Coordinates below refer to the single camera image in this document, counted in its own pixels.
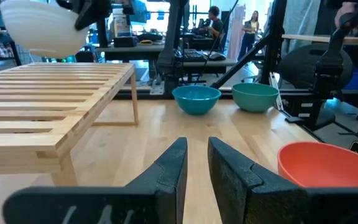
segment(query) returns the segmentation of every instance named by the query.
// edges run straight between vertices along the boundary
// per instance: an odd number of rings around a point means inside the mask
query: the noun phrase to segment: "teal bowl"
[[[179,107],[190,115],[204,115],[216,104],[222,93],[211,87],[188,85],[174,89]]]
[[[278,89],[270,85],[240,83],[232,88],[233,100],[243,110],[263,113],[274,105],[279,94]]]

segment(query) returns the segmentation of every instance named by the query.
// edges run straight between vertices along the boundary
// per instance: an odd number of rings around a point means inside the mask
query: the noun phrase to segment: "white bowl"
[[[86,42],[89,27],[74,28],[77,13],[59,6],[30,0],[1,3],[9,35],[21,47],[42,57],[65,58],[76,54]]]

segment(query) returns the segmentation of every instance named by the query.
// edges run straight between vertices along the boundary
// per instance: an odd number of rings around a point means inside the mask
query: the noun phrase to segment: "woman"
[[[237,60],[240,60],[252,48],[255,42],[255,34],[259,30],[258,18],[259,13],[255,11],[252,14],[251,20],[244,24],[242,30],[245,31],[245,34],[242,38],[241,49]]]

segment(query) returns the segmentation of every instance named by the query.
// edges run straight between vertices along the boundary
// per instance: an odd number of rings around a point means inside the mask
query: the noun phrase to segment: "red bowl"
[[[301,187],[358,187],[358,154],[319,142],[296,142],[278,152],[278,173]]]

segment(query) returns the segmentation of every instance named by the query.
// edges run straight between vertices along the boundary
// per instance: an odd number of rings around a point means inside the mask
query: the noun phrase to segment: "green bowl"
[[[279,94],[278,89],[270,85],[240,83],[232,88],[233,100],[243,110],[263,113],[274,105]]]

